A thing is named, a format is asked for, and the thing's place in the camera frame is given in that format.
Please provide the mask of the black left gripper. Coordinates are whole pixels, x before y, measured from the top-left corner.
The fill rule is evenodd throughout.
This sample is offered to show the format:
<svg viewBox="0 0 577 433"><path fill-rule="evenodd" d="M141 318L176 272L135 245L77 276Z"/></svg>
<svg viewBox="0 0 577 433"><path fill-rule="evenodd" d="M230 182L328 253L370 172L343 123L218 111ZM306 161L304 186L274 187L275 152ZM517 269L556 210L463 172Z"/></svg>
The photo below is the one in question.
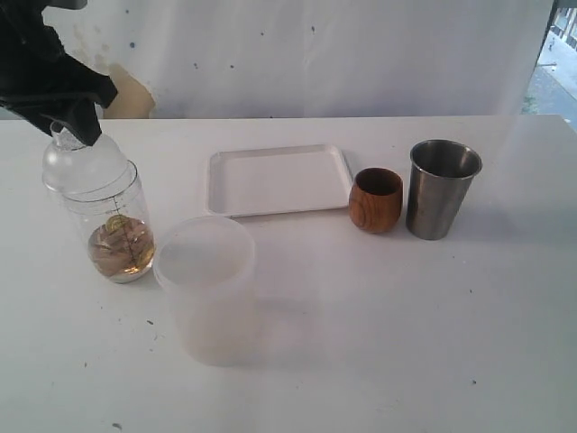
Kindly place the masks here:
<svg viewBox="0 0 577 433"><path fill-rule="evenodd" d="M85 6L84 1L1 3L1 105L47 135L56 124L93 146L102 134L93 102L108 108L118 90L109 76L68 55L57 32L43 20L48 7ZM60 92L84 98L32 101Z"/></svg>

